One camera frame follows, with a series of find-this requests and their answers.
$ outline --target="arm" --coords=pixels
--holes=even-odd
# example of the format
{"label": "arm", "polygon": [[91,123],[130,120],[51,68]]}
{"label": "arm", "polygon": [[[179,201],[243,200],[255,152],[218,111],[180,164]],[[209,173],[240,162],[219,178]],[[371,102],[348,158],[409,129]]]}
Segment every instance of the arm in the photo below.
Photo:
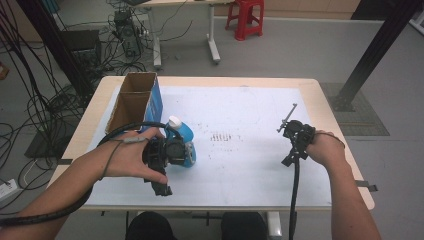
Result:
{"label": "arm", "polygon": [[381,239],[377,226],[356,186],[343,145],[333,135],[317,131],[308,154],[328,172],[331,185],[333,239]]}
{"label": "arm", "polygon": [[[132,137],[136,132],[123,137]],[[161,137],[157,128],[149,128],[141,134],[148,139]],[[69,168],[37,199],[30,203],[19,216],[32,216],[62,210],[76,202],[102,176],[107,160],[118,142],[109,141],[74,160]],[[108,177],[139,177],[167,183],[166,176],[151,170],[142,161],[147,141],[121,144],[115,151],[107,168]],[[67,217],[40,224],[5,227],[0,229],[0,239],[54,239]]]}

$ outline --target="cardboard box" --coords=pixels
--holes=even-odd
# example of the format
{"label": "cardboard box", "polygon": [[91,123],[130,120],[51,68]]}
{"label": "cardboard box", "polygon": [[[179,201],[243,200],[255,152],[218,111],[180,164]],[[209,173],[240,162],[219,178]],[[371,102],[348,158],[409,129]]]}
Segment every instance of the cardboard box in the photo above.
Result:
{"label": "cardboard box", "polygon": [[118,93],[106,133],[134,122],[160,122],[162,109],[156,73],[128,73]]}

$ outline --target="red plastic stool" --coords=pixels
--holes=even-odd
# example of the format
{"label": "red plastic stool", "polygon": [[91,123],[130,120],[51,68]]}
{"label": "red plastic stool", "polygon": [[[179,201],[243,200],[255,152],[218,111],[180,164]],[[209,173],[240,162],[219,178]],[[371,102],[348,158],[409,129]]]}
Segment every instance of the red plastic stool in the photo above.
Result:
{"label": "red plastic stool", "polygon": [[[233,7],[235,4],[239,6],[238,15],[233,15]],[[260,8],[259,19],[252,14],[254,6],[259,6]],[[235,0],[230,4],[230,8],[228,9],[227,25],[225,25],[226,30],[228,30],[228,25],[231,20],[234,19],[238,19],[235,39],[243,41],[247,35],[253,33],[258,33],[259,36],[262,36],[264,0]],[[253,21],[257,22],[258,26],[246,27],[247,24],[252,24]]]}

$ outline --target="person's leg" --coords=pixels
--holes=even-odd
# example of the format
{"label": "person's leg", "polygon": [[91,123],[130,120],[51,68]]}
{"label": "person's leg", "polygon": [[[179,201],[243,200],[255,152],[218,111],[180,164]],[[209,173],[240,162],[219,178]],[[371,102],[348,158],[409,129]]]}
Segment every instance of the person's leg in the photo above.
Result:
{"label": "person's leg", "polygon": [[143,212],[135,217],[128,227],[125,240],[177,240],[171,225],[162,215]]}
{"label": "person's leg", "polygon": [[226,212],[221,222],[222,240],[266,240],[267,227],[257,212]]}

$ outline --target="black metal pole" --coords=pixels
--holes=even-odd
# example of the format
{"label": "black metal pole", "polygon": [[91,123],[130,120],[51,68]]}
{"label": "black metal pole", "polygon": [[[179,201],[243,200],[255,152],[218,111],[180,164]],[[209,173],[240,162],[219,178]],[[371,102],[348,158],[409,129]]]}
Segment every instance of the black metal pole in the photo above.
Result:
{"label": "black metal pole", "polygon": [[72,52],[66,47],[60,35],[60,29],[45,8],[42,0],[16,0],[22,8],[44,44],[49,48],[57,64],[61,67],[76,93],[86,105],[94,94],[94,88],[88,77],[78,65]]}
{"label": "black metal pole", "polygon": [[399,1],[378,30],[339,94],[330,97],[335,111],[352,111],[352,101],[390,46],[408,24],[421,0]]}

